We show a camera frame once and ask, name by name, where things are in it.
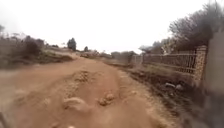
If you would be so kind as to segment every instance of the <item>rock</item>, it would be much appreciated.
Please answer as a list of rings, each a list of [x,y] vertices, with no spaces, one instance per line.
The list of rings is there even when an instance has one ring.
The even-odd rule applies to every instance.
[[[172,88],[175,88],[176,86],[174,84],[171,84],[171,83],[166,83],[165,84],[165,87],[172,87]]]
[[[177,90],[180,90],[180,91],[183,91],[183,90],[184,90],[183,86],[180,85],[180,84],[178,84],[178,85],[176,86],[176,89],[177,89]]]
[[[75,128],[75,126],[68,126],[68,128]]]
[[[136,95],[137,92],[136,91],[131,91],[131,94]]]
[[[88,106],[88,104],[84,100],[78,97],[71,97],[68,99],[64,99],[63,107],[65,109],[75,109],[81,112],[88,112],[90,110],[90,107]]]
[[[106,99],[104,99],[104,98],[99,99],[99,100],[98,100],[98,103],[99,103],[101,106],[106,106],[106,105],[108,104],[107,101],[106,101]]]
[[[52,125],[51,125],[51,128],[58,128],[59,127],[59,123],[53,123]]]
[[[112,93],[109,93],[106,95],[105,99],[108,100],[108,101],[111,101],[115,98],[115,96],[112,94]]]

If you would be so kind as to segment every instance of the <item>overcast sky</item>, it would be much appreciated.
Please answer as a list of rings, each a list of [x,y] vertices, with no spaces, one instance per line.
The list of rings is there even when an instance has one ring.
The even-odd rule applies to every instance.
[[[0,0],[0,24],[59,44],[74,37],[78,49],[137,51],[167,37],[170,22],[208,0]]]

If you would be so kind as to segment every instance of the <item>dirt road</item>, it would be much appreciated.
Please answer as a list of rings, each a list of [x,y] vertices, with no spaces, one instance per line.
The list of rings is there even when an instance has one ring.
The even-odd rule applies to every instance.
[[[12,128],[179,127],[147,90],[114,67],[78,57],[0,71],[1,111]],[[69,106],[65,99],[74,97],[81,101]]]

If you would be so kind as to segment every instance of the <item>fence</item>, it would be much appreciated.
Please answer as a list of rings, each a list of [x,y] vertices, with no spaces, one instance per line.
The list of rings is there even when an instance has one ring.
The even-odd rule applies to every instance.
[[[181,52],[176,54],[145,54],[134,56],[136,65],[154,65],[159,68],[170,69],[180,75],[192,77],[192,84],[199,86],[203,76],[206,57],[206,47],[200,46],[196,51]]]

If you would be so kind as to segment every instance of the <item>dirt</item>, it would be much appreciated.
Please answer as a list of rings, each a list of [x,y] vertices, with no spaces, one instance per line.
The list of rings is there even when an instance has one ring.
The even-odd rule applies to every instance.
[[[149,93],[159,98],[167,110],[174,117],[179,118],[183,128],[208,128],[210,122],[204,115],[203,107],[205,94],[200,88],[194,88],[184,81],[177,81],[172,78],[173,76],[150,72],[144,68],[111,63],[109,65],[127,72],[131,78],[148,87]],[[174,87],[166,86],[167,83],[172,83]]]
[[[12,128],[181,128],[149,90],[121,70],[76,56],[0,71],[1,111]],[[100,105],[102,98],[110,103]]]

